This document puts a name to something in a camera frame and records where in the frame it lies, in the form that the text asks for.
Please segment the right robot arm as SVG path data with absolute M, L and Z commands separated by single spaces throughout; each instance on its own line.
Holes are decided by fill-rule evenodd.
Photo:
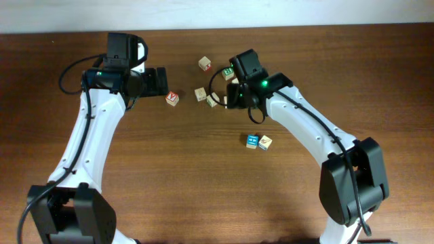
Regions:
M 283 73 L 269 75 L 249 49 L 229 60 L 239 82 L 227 85 L 228 108 L 259 109 L 284 126 L 321 168 L 319 198 L 328 222 L 320 243 L 356 243 L 370 236 L 367 219 L 389 197 L 380 145 L 359 140 L 326 119 Z

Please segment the wooden block blue side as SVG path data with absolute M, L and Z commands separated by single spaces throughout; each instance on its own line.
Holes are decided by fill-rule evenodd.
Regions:
M 269 138 L 268 136 L 266 136 L 266 135 L 263 135 L 262 137 L 261 137 L 261 139 L 259 139 L 259 141 L 258 141 L 258 146 L 261 148 L 261 149 L 263 149 L 263 150 L 268 150 L 269 149 L 269 146 L 271 145 L 271 143 L 272 143 L 272 139 L 271 138 Z

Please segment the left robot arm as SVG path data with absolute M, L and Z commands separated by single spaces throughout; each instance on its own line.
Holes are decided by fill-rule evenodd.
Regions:
M 166 96 L 164 67 L 145 68 L 143 38 L 109 33 L 107 51 L 81 74 L 80 107 L 66 150 L 47 184 L 31 186 L 17 242 L 32 216 L 43 243 L 137 243 L 117 229 L 117 215 L 102 196 L 102 175 L 113 135 L 137 99 Z

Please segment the blue top block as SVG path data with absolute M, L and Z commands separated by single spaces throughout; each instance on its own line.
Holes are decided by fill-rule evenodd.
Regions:
M 249 134 L 246 140 L 246 147 L 255 149 L 258 146 L 259 137 L 256 135 Z

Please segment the wooden block green side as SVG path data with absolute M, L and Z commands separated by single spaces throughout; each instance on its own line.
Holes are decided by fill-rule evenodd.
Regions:
M 217 96 L 215 92 L 212 92 L 210 95 L 206 97 L 207 103 L 210 107 L 215 107 L 220 102 L 220 98 Z

